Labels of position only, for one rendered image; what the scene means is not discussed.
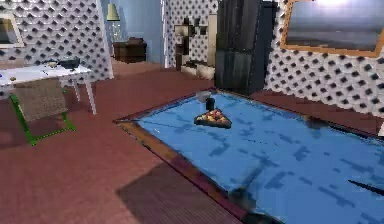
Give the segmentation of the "blue pool table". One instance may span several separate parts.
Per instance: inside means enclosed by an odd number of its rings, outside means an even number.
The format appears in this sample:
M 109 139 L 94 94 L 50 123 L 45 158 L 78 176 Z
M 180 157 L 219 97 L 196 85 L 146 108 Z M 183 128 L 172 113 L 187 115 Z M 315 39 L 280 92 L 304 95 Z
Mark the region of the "blue pool table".
M 229 129 L 195 125 L 195 94 L 118 119 L 170 165 L 218 200 L 237 200 L 280 224 L 384 224 L 384 141 L 212 91 Z

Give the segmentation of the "grey bowl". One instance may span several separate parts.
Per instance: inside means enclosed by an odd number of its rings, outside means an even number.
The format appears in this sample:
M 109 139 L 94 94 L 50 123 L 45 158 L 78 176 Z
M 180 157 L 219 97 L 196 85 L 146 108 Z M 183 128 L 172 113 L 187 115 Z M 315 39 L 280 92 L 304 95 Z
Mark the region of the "grey bowl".
M 210 91 L 201 91 L 195 94 L 197 100 L 201 103 L 205 103 L 206 100 L 211 96 Z

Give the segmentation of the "white table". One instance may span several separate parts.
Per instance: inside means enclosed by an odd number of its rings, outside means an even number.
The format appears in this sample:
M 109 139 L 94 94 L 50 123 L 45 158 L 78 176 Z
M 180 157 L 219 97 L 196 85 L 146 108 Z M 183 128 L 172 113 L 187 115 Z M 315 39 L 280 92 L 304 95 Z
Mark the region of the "white table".
M 82 65 L 77 68 L 65 69 L 58 65 L 50 68 L 48 65 L 30 66 L 22 68 L 0 70 L 0 87 L 12 87 L 15 84 L 30 81 L 43 80 L 48 78 L 58 78 L 62 83 L 70 82 L 75 89 L 77 99 L 80 99 L 78 84 L 84 83 L 86 86 L 92 113 L 96 114 L 96 105 L 91 87 L 92 71 Z

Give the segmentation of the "black pool cue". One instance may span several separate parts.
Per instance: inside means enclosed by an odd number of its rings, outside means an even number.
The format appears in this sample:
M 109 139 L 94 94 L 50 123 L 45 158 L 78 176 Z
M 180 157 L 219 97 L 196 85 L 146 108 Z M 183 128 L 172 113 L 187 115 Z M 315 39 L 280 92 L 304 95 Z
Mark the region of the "black pool cue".
M 354 181 L 354 180 L 348 180 L 348 182 L 356 185 L 356 186 L 359 186 L 361 188 L 364 188 L 366 190 L 369 190 L 373 193 L 376 193 L 378 195 L 381 195 L 381 196 L 384 196 L 384 190 L 383 189 L 380 189 L 380 188 L 377 188 L 377 187 L 374 187 L 374 186 L 371 186 L 371 185 L 368 185 L 368 184 L 364 184 L 364 183 L 361 183 L 361 182 L 357 182 L 357 181 Z

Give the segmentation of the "orange framed picture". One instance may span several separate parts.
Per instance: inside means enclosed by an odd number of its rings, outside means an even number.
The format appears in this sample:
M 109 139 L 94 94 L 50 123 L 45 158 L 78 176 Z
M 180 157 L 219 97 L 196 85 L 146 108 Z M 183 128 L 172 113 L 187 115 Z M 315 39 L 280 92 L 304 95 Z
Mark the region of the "orange framed picture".
M 282 49 L 377 58 L 384 0 L 288 0 Z

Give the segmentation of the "white framed picture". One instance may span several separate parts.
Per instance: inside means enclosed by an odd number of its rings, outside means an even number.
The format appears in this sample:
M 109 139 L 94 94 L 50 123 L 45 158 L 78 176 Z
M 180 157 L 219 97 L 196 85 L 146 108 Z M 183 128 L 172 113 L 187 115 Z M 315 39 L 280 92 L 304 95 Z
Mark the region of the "white framed picture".
M 0 13 L 0 49 L 24 47 L 15 16 L 12 13 Z

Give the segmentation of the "green frame brown chair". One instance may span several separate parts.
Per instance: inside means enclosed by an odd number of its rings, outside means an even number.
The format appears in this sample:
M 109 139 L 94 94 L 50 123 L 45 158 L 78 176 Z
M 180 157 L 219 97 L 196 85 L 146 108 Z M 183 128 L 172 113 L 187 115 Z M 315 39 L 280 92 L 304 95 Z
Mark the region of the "green frame brown chair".
M 64 97 L 65 90 L 57 78 L 29 81 L 14 85 L 14 91 L 9 98 L 21 123 L 27 140 L 35 146 L 39 140 L 62 133 L 75 131 L 76 127 L 67 118 L 68 108 Z M 60 114 L 65 127 L 54 132 L 34 136 L 29 123 Z

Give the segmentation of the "dark brown chest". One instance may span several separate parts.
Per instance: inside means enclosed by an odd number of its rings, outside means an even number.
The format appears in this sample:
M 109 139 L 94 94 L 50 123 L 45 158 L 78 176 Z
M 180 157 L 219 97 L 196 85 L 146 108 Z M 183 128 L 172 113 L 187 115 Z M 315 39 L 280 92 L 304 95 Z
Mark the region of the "dark brown chest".
M 137 63 L 146 60 L 147 43 L 143 38 L 130 37 L 125 42 L 113 42 L 114 58 L 124 63 Z

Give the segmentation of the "dark wall shelf unit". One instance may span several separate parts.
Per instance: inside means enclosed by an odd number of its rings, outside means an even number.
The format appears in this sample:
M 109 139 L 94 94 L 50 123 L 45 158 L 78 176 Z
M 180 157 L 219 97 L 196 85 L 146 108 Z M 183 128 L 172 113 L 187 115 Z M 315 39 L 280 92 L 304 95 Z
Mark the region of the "dark wall shelf unit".
M 208 24 L 201 25 L 200 17 L 184 17 L 174 26 L 174 34 L 181 42 L 175 45 L 176 70 L 212 80 L 216 64 L 217 15 L 208 15 Z

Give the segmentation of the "black box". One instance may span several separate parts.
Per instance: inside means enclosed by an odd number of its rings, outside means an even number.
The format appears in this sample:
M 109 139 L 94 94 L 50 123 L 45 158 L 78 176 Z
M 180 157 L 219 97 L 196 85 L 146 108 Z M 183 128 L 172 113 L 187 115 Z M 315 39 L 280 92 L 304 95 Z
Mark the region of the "black box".
M 80 65 L 78 57 L 63 59 L 59 61 L 59 65 L 65 69 L 75 69 Z

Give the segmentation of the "black cabinet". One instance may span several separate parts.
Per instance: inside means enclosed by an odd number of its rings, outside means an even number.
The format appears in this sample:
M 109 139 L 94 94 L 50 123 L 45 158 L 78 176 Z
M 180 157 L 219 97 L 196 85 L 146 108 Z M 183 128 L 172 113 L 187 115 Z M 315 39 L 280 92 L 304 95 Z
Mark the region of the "black cabinet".
M 264 88 L 277 9 L 276 1 L 219 2 L 216 88 L 242 95 Z

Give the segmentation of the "triangle rack of pool balls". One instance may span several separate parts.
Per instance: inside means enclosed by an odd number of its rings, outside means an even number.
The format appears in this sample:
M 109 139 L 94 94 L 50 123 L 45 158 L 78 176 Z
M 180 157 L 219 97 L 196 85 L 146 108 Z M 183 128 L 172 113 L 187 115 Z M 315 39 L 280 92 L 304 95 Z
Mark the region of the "triangle rack of pool balls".
M 225 129 L 229 129 L 232 126 L 231 120 L 220 109 L 207 111 L 196 116 L 194 124 Z

